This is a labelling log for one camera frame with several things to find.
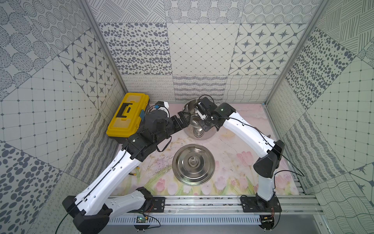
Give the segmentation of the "stainless steel pot lid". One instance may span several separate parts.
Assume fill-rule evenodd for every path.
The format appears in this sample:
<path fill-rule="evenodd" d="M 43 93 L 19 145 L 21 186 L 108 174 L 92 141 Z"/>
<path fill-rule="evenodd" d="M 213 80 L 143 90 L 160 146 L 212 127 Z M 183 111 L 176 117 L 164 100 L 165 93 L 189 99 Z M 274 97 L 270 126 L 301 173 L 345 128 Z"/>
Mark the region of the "stainless steel pot lid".
<path fill-rule="evenodd" d="M 174 176 L 183 184 L 196 187 L 208 182 L 215 171 L 213 154 L 199 144 L 181 147 L 172 161 Z"/>

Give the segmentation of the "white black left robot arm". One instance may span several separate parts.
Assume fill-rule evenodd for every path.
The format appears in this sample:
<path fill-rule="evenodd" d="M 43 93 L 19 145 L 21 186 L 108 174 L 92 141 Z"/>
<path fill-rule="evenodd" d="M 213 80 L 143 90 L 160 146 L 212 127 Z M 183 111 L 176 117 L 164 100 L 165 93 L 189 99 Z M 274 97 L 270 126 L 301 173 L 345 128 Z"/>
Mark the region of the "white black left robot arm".
<path fill-rule="evenodd" d="M 68 196 L 62 202 L 77 230 L 82 234 L 98 234 L 117 216 L 150 210 L 153 196 L 144 187 L 114 199 L 110 195 L 151 153 L 159 151 L 159 143 L 187 128 L 190 119 L 190 113 L 182 111 L 172 117 L 164 110 L 146 114 L 137 132 L 125 139 L 120 152 L 96 180 L 77 196 Z"/>

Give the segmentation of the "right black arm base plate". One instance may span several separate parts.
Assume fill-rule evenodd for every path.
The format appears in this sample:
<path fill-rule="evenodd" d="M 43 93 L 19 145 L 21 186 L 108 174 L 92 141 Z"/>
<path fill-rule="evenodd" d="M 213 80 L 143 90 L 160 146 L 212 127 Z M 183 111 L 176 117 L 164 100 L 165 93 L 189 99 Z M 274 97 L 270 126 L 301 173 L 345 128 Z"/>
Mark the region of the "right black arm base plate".
<path fill-rule="evenodd" d="M 274 195 L 270 201 L 265 201 L 259 196 L 248 197 L 242 195 L 240 202 L 244 213 L 279 213 L 282 212 L 280 202 Z"/>

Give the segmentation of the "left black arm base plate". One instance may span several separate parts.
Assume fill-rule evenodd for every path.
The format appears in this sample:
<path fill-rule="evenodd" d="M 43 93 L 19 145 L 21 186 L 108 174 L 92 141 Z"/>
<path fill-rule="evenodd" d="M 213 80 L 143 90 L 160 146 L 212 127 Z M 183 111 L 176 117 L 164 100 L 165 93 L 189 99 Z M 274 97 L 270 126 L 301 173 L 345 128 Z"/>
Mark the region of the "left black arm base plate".
<path fill-rule="evenodd" d="M 163 213 L 165 209 L 165 202 L 165 197 L 148 198 L 138 211 L 140 213 Z"/>

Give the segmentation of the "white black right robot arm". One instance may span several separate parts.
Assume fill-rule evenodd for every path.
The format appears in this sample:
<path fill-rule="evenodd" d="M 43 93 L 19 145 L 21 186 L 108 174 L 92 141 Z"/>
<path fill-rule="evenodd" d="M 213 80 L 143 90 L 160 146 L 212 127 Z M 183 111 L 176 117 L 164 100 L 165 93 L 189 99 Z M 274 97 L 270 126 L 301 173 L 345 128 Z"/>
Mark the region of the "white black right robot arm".
<path fill-rule="evenodd" d="M 255 151 L 259 157 L 253 166 L 259 181 L 256 197 L 266 202 L 272 200 L 275 195 L 274 173 L 279 167 L 285 144 L 281 140 L 274 141 L 262 134 L 227 103 L 218 106 L 209 98 L 200 97 L 194 109 L 205 132 L 211 128 L 218 131 L 225 127 Z"/>

